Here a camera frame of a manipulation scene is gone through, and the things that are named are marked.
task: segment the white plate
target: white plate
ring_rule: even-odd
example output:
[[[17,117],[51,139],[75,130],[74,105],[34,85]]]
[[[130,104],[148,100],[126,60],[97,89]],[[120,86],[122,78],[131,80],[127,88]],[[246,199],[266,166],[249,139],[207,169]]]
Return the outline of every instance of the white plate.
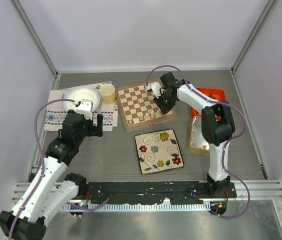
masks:
[[[81,101],[82,99],[91,100],[93,102],[92,112],[94,112],[100,104],[99,92],[89,87],[79,87],[70,90],[68,93],[64,95],[64,98],[73,99],[75,101]],[[63,102],[63,107],[65,111],[68,111],[70,109],[76,111],[75,105],[70,101]]]

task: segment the gray floor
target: gray floor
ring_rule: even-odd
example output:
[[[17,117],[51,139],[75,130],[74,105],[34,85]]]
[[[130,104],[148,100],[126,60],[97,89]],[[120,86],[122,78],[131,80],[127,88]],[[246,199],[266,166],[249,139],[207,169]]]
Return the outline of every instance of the gray floor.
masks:
[[[246,202],[230,201],[227,205],[225,215],[234,216],[243,211]],[[231,220],[207,211],[95,212],[82,219],[66,219],[69,215],[58,213],[44,239],[282,240],[272,201],[252,201],[245,215]]]
[[[159,78],[164,72],[155,72],[152,79]],[[116,88],[145,82],[148,72],[111,72],[111,73],[76,73],[63,74],[59,89],[112,81]],[[221,88],[225,90],[227,100],[240,107],[233,80],[228,70],[186,71],[187,79],[196,87]],[[104,132],[103,137],[87,137],[80,147],[79,153],[60,177],[60,181],[68,173],[82,174],[88,181],[185,181],[205,180],[209,169],[209,156],[190,152],[190,107],[178,102],[174,108],[177,119],[156,124],[132,132],[125,132],[121,116],[118,126],[111,132]],[[243,129],[243,121],[233,112],[236,133]],[[141,175],[135,150],[134,135],[164,129],[174,129],[185,161],[185,167],[150,175]],[[56,132],[48,132],[47,144],[57,136]],[[249,133],[231,142],[228,155],[228,168],[244,180],[264,179]]]

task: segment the yellow flower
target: yellow flower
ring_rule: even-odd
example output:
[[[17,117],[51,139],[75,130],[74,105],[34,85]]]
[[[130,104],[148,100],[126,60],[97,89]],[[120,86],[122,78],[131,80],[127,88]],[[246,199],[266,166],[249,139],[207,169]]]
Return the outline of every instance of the yellow flower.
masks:
[[[159,167],[162,167],[162,166],[164,165],[164,162],[163,162],[163,161],[158,161],[158,162],[157,162],[157,165],[158,165]]]
[[[169,140],[169,134],[167,134],[166,132],[161,133],[160,138],[162,139],[163,142]]]

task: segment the flower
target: flower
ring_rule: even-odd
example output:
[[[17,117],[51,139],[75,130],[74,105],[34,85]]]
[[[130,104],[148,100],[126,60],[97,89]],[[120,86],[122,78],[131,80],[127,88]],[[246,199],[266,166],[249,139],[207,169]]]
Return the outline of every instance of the flower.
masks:
[[[139,150],[141,150],[141,152],[146,153],[147,148],[146,146],[140,146]]]
[[[167,134],[166,132],[161,133],[160,138],[163,142],[166,141],[166,140],[169,140],[169,134]]]
[[[151,149],[154,153],[157,153],[159,151],[159,148],[157,146],[152,146]]]
[[[172,161],[176,165],[179,165],[181,163],[181,159],[179,157],[173,158]]]
[[[158,161],[158,162],[157,162],[157,165],[158,165],[159,167],[162,167],[162,166],[164,165],[164,162],[163,162],[163,161]]]

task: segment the gray tabletop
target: gray tabletop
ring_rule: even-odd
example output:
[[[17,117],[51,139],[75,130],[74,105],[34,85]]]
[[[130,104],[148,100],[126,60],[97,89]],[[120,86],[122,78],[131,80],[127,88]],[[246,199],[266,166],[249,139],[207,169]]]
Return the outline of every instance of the gray tabletop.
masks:
[[[159,78],[164,72],[155,72],[152,79]],[[112,81],[116,88],[141,83],[146,80],[148,72],[107,72],[107,73],[75,73],[61,76],[59,89]],[[225,90],[227,100],[241,108],[237,92],[228,70],[186,71],[187,79],[195,87],[220,88]],[[80,146],[79,153],[60,177],[60,181],[68,173],[85,176],[88,181],[187,181],[205,180],[209,169],[209,156],[190,152],[190,107],[184,102],[177,102],[174,107],[175,120],[155,124],[153,126],[126,132],[121,119],[113,131],[103,132],[103,137],[87,137]],[[236,133],[242,131],[243,121],[240,115],[233,113]],[[184,159],[184,168],[142,175],[139,169],[134,135],[174,129]],[[44,150],[57,136],[56,132],[48,132]],[[254,150],[249,132],[231,142],[228,155],[228,168],[244,180],[264,179]]]

